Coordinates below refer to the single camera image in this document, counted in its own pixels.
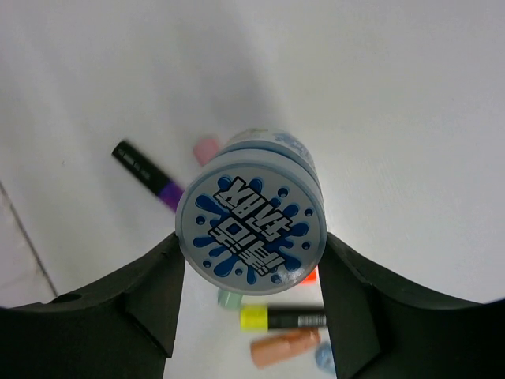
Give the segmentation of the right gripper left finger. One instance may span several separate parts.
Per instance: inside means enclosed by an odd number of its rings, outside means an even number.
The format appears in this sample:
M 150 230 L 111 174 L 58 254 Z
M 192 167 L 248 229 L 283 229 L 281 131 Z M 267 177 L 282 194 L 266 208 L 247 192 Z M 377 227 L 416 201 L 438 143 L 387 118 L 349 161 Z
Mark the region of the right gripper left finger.
M 185 258 L 170 235 L 48 303 L 1 310 L 3 378 L 161 378 L 174 351 Z

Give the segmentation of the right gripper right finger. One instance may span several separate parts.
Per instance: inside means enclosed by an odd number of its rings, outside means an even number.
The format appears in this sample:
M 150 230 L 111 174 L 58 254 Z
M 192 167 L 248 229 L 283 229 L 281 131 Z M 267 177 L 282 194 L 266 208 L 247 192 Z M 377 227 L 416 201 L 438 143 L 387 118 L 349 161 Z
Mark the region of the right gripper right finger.
M 339 378 L 502 378 L 504 301 L 421 286 L 328 235 L 319 263 Z

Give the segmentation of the purple capped black highlighter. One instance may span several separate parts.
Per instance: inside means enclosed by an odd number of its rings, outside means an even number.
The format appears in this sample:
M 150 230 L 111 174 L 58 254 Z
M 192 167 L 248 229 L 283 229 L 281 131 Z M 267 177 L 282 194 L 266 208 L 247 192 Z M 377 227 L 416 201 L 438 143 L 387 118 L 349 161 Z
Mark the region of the purple capped black highlighter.
M 165 206 L 176 212 L 183 189 L 168 174 L 126 140 L 120 141 L 111 155 Z

